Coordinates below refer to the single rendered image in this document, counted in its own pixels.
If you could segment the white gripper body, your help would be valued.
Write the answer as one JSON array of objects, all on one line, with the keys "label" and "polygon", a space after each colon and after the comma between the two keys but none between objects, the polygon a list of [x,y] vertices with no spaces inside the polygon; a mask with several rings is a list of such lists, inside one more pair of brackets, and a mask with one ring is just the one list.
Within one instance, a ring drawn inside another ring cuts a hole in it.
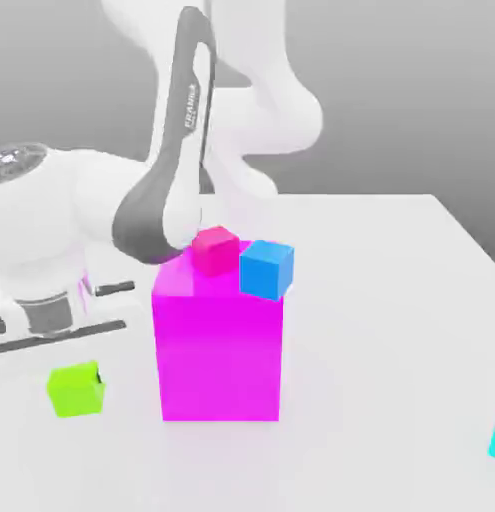
[{"label": "white gripper body", "polygon": [[142,317],[133,316],[59,334],[0,342],[0,366],[64,366],[114,360],[134,352],[146,337]]}]

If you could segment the small green cube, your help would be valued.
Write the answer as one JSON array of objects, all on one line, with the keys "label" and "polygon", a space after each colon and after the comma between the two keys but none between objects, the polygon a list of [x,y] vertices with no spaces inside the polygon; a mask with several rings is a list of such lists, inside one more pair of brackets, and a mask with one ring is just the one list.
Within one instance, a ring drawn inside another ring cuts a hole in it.
[{"label": "small green cube", "polygon": [[53,369],[46,390],[59,418],[99,414],[103,408],[105,383],[96,361]]}]

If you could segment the small pink cube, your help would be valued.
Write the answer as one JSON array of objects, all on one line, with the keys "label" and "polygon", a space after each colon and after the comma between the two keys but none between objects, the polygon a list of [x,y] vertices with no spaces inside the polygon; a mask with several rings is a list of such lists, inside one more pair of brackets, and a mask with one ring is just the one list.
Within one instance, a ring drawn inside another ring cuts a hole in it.
[{"label": "small pink cube", "polygon": [[223,226],[201,230],[191,245],[193,266],[207,277],[215,277],[239,265],[240,239]]}]

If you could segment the small blue cube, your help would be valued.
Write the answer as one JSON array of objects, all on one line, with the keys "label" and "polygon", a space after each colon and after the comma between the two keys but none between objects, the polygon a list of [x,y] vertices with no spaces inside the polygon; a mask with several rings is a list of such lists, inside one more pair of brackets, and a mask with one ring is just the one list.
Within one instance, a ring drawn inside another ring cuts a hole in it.
[{"label": "small blue cube", "polygon": [[240,255],[240,291],[279,301],[293,282],[295,249],[272,241],[253,241]]}]

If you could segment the large magenta box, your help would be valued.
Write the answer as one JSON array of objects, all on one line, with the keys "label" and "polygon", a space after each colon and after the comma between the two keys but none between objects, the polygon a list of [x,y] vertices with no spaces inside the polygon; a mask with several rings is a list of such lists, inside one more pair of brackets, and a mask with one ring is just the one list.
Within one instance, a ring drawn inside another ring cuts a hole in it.
[{"label": "large magenta box", "polygon": [[272,422],[280,413],[283,301],[208,277],[185,250],[159,268],[151,303],[162,417]]}]

